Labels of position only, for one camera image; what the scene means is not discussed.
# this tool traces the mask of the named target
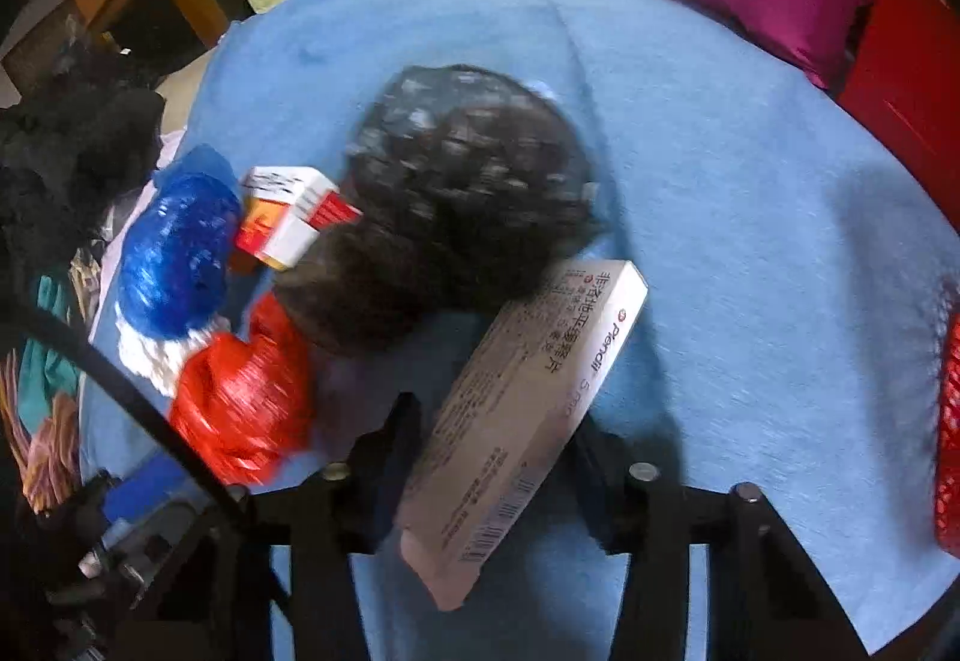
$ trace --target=black plastic bag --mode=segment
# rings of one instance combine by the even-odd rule
[[[597,235],[596,186],[568,121],[469,65],[407,68],[349,150],[361,212],[320,234],[275,292],[318,345],[381,349],[438,310],[496,313]]]

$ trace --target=blue towel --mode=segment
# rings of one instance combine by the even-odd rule
[[[680,458],[689,484],[760,484],[870,650],[915,621],[960,571],[932,533],[960,239],[796,68],[680,0],[289,0],[229,31],[181,154],[209,143],[237,174],[299,164],[335,177],[402,68],[456,63],[554,95],[601,172],[611,230],[590,252],[633,260],[650,284],[598,422],[638,457]],[[116,362],[114,295],[96,344]],[[397,391],[436,411],[482,331],[451,314],[390,354],[340,361],[315,447],[272,487],[344,455]],[[85,474],[123,474],[151,448],[90,384],[80,424]],[[374,659],[600,661],[625,566],[590,540],[556,470],[455,613],[435,610],[395,537],[353,569]],[[704,610],[695,581],[690,658],[703,657]],[[289,657],[282,624],[277,650]]]

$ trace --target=red plastic bag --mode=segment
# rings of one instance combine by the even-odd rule
[[[186,361],[170,423],[224,483],[263,484],[308,446],[313,411],[309,345],[268,293],[250,343],[218,333]]]

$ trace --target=teal cloth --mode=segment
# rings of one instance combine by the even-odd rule
[[[37,306],[66,322],[71,296],[65,284],[50,277],[40,278]],[[60,390],[77,397],[80,372],[65,357],[30,339],[23,350],[20,376],[17,379],[17,409],[30,436],[37,434],[40,424],[50,416],[53,398]]]

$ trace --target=barcode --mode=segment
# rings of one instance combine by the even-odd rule
[[[467,548],[460,559],[467,563],[478,563],[484,560],[490,551],[499,544],[503,535],[507,532],[505,528],[496,527],[496,525],[484,525],[480,530],[474,533],[470,546]]]
[[[514,520],[523,511],[523,501],[501,501],[496,508],[500,520]]]

